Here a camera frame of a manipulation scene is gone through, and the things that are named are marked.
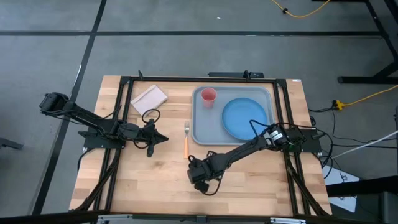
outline plastic cup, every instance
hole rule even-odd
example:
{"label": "plastic cup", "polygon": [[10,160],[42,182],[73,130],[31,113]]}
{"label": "plastic cup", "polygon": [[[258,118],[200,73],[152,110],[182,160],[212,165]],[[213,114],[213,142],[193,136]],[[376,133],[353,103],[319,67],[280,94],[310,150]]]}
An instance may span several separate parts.
{"label": "plastic cup", "polygon": [[216,100],[217,92],[213,88],[205,88],[201,92],[201,98],[203,99],[203,106],[205,108],[212,108],[214,101]]}

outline gray floor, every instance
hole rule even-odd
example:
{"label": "gray floor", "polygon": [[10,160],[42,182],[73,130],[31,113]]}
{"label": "gray floor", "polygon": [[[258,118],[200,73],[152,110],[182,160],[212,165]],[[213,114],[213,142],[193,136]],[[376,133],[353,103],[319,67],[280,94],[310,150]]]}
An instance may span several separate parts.
{"label": "gray floor", "polygon": [[[397,43],[397,26],[386,7],[382,2],[372,2]],[[280,3],[296,14],[321,4],[288,0]],[[99,5],[99,0],[1,1],[0,30],[91,30]],[[271,0],[108,0],[99,29],[377,30],[364,4],[332,2],[308,19],[293,19],[282,15]],[[70,93],[87,40],[0,37],[0,136],[25,144],[22,151],[0,150],[0,217],[30,212],[59,124],[54,118],[40,115],[38,105],[46,92]],[[389,85],[340,85],[336,78],[373,75],[391,62],[387,45],[379,38],[97,37],[77,103],[94,109],[103,75],[137,75],[140,69],[148,76],[205,77],[208,72],[247,69],[264,72],[271,78],[302,79],[308,106],[317,109],[329,106],[333,99],[350,102],[388,88]],[[391,91],[337,112],[336,135],[368,140],[393,132],[397,99],[397,92]],[[314,117],[320,129],[331,132],[331,113]],[[68,129],[44,213],[68,210],[83,145],[83,138],[77,134],[81,129],[75,124]],[[328,149],[326,139],[322,144]],[[394,146],[392,142],[385,145]],[[335,153],[344,150],[347,148],[336,148]],[[338,162],[344,171],[365,179],[397,174],[393,149],[364,149],[341,157]],[[361,213],[360,217],[373,218]]]}

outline gray tray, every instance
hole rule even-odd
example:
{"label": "gray tray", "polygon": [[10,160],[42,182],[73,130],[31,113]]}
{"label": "gray tray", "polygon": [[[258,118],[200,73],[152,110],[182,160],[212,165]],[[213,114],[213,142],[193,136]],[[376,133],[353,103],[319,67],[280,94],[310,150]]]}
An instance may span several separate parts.
{"label": "gray tray", "polygon": [[[203,106],[201,91],[211,87],[217,91],[212,109]],[[235,98],[257,101],[266,111],[268,124],[275,123],[271,95],[263,87],[256,86],[201,86],[192,94],[192,138],[202,145],[241,145],[245,141],[232,137],[224,128],[221,115],[225,105]]]}

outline butcher block tabletop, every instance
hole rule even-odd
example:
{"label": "butcher block tabletop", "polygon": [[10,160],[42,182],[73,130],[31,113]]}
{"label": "butcher block tabletop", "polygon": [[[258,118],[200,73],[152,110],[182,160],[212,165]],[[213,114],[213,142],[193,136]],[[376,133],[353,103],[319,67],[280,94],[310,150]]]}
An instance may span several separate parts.
{"label": "butcher block tabletop", "polygon": [[[120,76],[104,76],[96,102],[95,113],[110,114],[114,109]],[[286,80],[294,123],[311,126],[307,102],[300,80]],[[187,159],[184,159],[184,122],[191,122],[192,92],[198,86],[263,86],[269,90],[275,110],[272,84],[268,83],[211,83],[211,82],[148,82],[135,81],[134,99],[152,85],[157,85],[168,100],[158,110],[161,117],[156,122],[159,133],[168,141],[157,144],[151,158],[145,149],[138,149],[127,142],[121,157],[113,193],[111,213],[153,213],[181,215],[247,215],[292,216],[284,157],[281,152],[263,150],[235,162],[225,173],[221,187],[214,196],[202,195],[190,183]],[[122,104],[126,99],[124,87]],[[282,89],[279,90],[284,121],[287,113]],[[143,127],[141,115],[130,104],[127,121]],[[189,153],[199,159],[207,151],[227,152],[236,146],[202,146],[188,135]],[[76,208],[98,183],[104,149],[95,149],[81,161],[70,208]],[[315,200],[331,213],[322,169],[311,153],[301,153],[305,183]],[[214,191],[215,181],[209,192]],[[301,194],[296,187],[299,212],[303,213]],[[105,185],[100,208],[104,208],[108,186]]]}

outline fork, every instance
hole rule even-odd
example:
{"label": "fork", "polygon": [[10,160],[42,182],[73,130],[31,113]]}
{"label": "fork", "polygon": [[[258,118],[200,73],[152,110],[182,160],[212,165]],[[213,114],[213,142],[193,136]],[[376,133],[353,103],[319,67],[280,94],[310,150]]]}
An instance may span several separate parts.
{"label": "fork", "polygon": [[185,146],[184,146],[184,159],[188,159],[188,132],[189,132],[189,121],[185,121]]}

